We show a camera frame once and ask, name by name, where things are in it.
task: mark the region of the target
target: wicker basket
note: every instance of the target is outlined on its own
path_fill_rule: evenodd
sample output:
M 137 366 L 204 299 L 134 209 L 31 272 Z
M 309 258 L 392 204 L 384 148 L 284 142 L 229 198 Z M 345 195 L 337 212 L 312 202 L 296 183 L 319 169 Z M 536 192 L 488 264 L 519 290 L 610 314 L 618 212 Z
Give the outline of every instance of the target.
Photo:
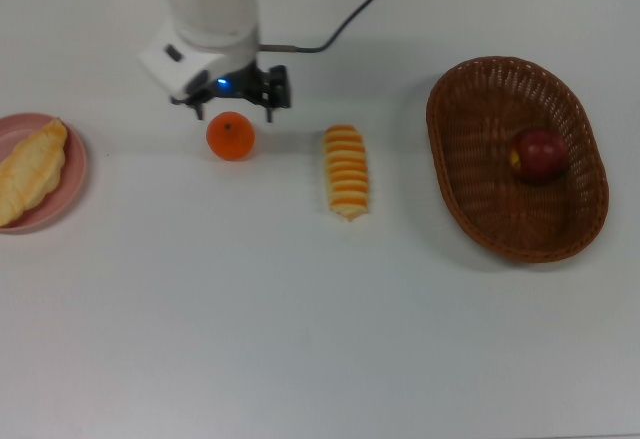
M 429 140 L 444 200 L 476 242 L 520 262 L 573 256 L 598 235 L 609 188 L 582 105 L 553 74 L 512 57 L 463 62 L 436 84 Z M 517 180 L 507 159 L 520 130 L 545 126 L 569 146 L 569 168 L 544 186 Z

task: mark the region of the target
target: table surface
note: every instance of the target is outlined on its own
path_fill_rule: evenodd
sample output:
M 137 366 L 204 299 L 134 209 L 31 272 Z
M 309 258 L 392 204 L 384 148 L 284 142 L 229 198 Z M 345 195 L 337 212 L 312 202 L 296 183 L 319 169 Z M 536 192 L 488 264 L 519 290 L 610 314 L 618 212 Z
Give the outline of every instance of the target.
M 362 0 L 260 0 L 317 45 Z M 378 0 L 286 64 L 255 157 L 225 163 L 136 56 L 164 0 L 0 0 L 0 110 L 89 153 L 59 221 L 1 235 L 0 437 L 511 438 L 640 433 L 640 0 Z M 505 262 L 440 196 L 425 104 L 447 69 L 519 56 L 582 100 L 611 188 L 597 240 Z M 318 140 L 360 128 L 372 211 L 324 202 Z

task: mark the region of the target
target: black cable on table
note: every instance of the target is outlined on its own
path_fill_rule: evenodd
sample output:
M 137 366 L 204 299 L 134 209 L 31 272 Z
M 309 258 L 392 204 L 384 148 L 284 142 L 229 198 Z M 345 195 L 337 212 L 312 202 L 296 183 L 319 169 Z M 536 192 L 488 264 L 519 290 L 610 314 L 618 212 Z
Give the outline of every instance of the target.
M 263 44 L 260 46 L 260 50 L 264 52 L 301 52 L 305 54 L 315 54 L 317 52 L 323 52 L 329 49 L 331 45 L 338 39 L 342 31 L 353 21 L 362 11 L 364 11 L 369 4 L 371 4 L 374 0 L 366 0 L 362 3 L 360 7 L 358 7 L 345 21 L 340 25 L 338 30 L 333 33 L 333 35 L 329 38 L 327 42 L 325 42 L 322 46 L 319 47 L 298 47 L 292 45 L 281 45 L 281 44 Z

